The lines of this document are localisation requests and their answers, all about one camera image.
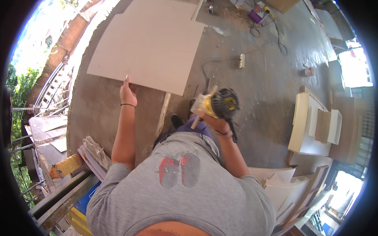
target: concrete floor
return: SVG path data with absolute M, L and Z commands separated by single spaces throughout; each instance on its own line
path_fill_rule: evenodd
M 111 155 L 120 111 L 118 93 L 122 83 L 87 75 L 86 71 L 111 18 L 114 14 L 123 12 L 130 2 L 131 0 L 121 0 L 107 20 L 99 25 L 83 56 L 68 118 L 68 155 L 76 152 L 82 138 L 87 135 L 91 135 Z M 202 65 L 209 60 L 231 59 L 209 62 L 204 70 L 211 78 L 210 88 L 214 84 L 220 88 L 229 87 L 239 96 L 241 110 L 234 121 L 239 137 L 238 146 L 247 165 L 287 167 L 287 145 L 291 135 L 295 97 L 300 86 L 306 85 L 324 104 L 328 103 L 330 88 L 327 61 L 335 60 L 331 43 L 302 1 L 285 14 L 272 9 L 279 27 L 280 41 L 288 49 L 287 56 L 278 48 L 274 23 L 260 28 L 261 36 L 255 38 L 249 32 L 246 11 L 237 11 L 228 0 L 218 0 L 214 5 L 215 14 L 210 15 L 206 8 L 209 5 L 205 1 L 197 21 L 218 27 L 227 36 L 219 34 L 212 27 L 205 28 L 184 96 L 171 96 L 164 131 L 171 126 L 172 113 L 187 117 L 188 101 L 206 90 Z M 244 69 L 238 69 L 239 62 L 234 60 L 241 53 L 246 54 Z M 303 77 L 304 63 L 315 68 L 315 76 Z M 136 110 L 137 164 L 147 158 L 152 150 L 164 95 L 164 92 L 150 88 L 139 89 Z

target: person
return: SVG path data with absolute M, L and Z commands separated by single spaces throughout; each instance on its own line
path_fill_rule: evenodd
M 232 140 L 228 123 L 199 111 L 219 135 L 223 158 L 204 122 L 195 130 L 173 119 L 176 132 L 160 139 L 135 168 L 135 107 L 129 76 L 120 89 L 121 113 L 112 165 L 87 206 L 94 236 L 270 235 L 271 201 Z

